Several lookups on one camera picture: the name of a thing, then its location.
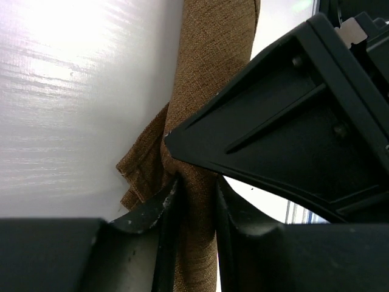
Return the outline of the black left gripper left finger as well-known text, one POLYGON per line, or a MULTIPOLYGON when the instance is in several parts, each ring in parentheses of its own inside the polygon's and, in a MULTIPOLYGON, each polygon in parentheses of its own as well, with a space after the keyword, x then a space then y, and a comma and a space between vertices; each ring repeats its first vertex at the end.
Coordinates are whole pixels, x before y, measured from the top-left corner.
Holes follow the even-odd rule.
POLYGON ((117 291, 128 287, 131 240, 158 229, 152 291, 172 291, 182 180, 112 222, 100 218, 3 218, 2 291, 117 291))

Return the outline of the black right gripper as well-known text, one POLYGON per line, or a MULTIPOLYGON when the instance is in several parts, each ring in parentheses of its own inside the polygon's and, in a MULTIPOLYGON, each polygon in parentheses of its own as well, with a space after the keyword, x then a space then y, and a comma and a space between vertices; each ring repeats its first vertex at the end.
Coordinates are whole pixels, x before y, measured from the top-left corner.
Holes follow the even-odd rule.
POLYGON ((306 205, 388 212, 387 1, 316 1, 308 57, 321 91, 306 114, 306 205))

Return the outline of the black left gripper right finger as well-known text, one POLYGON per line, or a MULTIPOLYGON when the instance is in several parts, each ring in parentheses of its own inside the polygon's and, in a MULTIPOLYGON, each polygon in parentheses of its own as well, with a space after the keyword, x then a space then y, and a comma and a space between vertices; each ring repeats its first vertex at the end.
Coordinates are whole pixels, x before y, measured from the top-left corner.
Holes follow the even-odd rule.
POLYGON ((283 224, 216 183, 222 291, 387 291, 386 224, 283 224))

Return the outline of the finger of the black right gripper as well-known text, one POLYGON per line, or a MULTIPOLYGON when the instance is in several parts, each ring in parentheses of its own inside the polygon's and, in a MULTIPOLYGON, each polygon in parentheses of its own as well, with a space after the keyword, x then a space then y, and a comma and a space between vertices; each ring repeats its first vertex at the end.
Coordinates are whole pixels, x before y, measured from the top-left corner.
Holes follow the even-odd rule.
MULTIPOLYGON (((255 57, 203 109, 165 138, 177 160, 306 205, 306 114, 321 91, 308 51, 311 29, 293 30, 255 57)), ((331 222, 377 213, 317 213, 331 222)))

